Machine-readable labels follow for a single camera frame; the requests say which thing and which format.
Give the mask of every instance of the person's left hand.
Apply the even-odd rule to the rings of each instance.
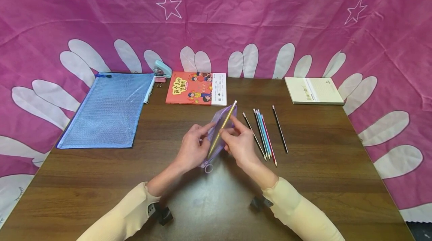
[[[182,167],[185,172],[199,166],[207,156],[210,141],[207,139],[208,131],[214,127],[214,123],[206,124],[204,127],[193,125],[183,136],[180,150],[174,163]]]

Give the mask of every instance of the pink background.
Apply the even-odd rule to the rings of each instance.
[[[122,39],[137,54],[142,72],[151,72],[143,58],[146,50],[182,71],[179,54],[188,46],[207,54],[211,72],[228,73],[231,53],[255,44],[256,78],[272,78],[279,50],[292,43],[295,55],[286,76],[293,76],[299,59],[310,54],[307,76],[321,77],[342,51],[346,61],[332,77],[336,86],[353,73],[378,79],[369,99],[349,115],[356,132],[389,112],[409,113],[409,125],[400,134],[367,152],[375,162],[398,145],[418,148],[420,165],[384,182],[399,209],[432,202],[427,180],[432,176],[432,0],[172,1],[162,7],[156,3],[164,0],[0,0],[0,135],[40,153],[51,149],[62,130],[18,107],[11,90],[31,89],[32,81],[42,79],[81,102],[88,86],[59,59],[71,39],[91,45],[112,71],[129,71],[113,46]],[[0,177],[36,171],[31,158],[14,156],[13,150],[0,155]]]

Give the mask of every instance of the light blue stapler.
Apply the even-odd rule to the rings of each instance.
[[[161,60],[154,62],[153,72],[156,77],[160,78],[171,78],[173,71]]]

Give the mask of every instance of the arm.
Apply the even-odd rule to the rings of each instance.
[[[285,179],[276,176],[256,156],[253,132],[238,119],[231,117],[235,128],[221,130],[237,165],[255,181],[263,195],[273,203],[273,214],[304,241],[344,241],[341,233],[327,216],[300,195]]]
[[[206,138],[207,131],[213,126],[213,123],[204,127],[193,125],[183,137],[176,159],[150,182],[142,182],[133,188],[77,241],[124,241],[133,236],[148,220],[148,206],[159,202],[162,193],[179,176],[204,161],[210,148],[210,142]]]

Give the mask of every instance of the pink pencil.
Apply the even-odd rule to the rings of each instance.
[[[262,122],[263,122],[263,124],[264,124],[265,133],[267,134],[267,140],[269,141],[270,151],[271,151],[271,154],[272,154],[273,162],[274,162],[275,166],[277,167],[277,166],[278,166],[278,163],[277,163],[277,161],[276,161],[275,153],[273,152],[273,147],[271,146],[270,136],[269,136],[269,133],[268,133],[268,131],[267,131],[266,124],[265,124],[265,122],[264,122],[264,115],[261,114],[261,117],[262,117]]]

